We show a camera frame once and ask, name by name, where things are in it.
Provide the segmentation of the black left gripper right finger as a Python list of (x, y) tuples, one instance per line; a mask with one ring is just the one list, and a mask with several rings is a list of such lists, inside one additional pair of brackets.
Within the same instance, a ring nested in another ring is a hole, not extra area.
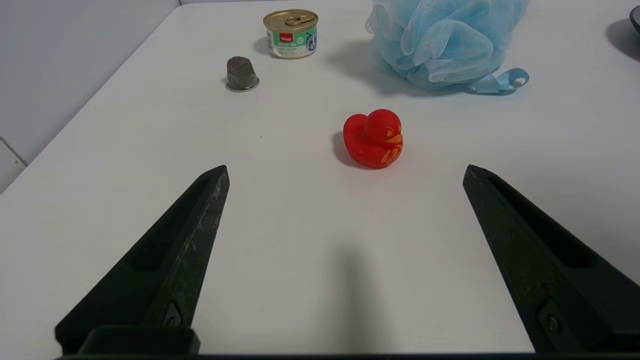
[(537, 353), (639, 354), (633, 280), (495, 173), (469, 165), (462, 186)]

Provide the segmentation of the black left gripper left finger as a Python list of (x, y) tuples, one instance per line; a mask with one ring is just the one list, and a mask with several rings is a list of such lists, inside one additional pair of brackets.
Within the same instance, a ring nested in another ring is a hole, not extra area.
[(55, 326), (63, 354), (197, 354), (195, 310), (230, 178), (202, 173)]

